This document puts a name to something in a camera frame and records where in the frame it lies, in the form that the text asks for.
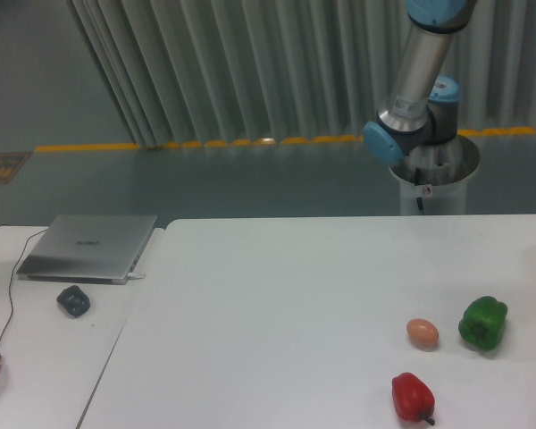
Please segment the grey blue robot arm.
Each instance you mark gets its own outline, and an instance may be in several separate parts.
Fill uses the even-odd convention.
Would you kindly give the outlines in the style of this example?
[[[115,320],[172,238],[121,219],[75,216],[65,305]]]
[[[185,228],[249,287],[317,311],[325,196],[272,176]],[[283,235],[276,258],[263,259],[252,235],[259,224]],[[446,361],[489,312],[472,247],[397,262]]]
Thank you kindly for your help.
[[[411,21],[389,96],[376,119],[363,127],[364,143],[385,164],[397,164],[414,149],[447,143],[457,133],[458,85],[436,80],[454,35],[472,17],[474,1],[406,1]]]

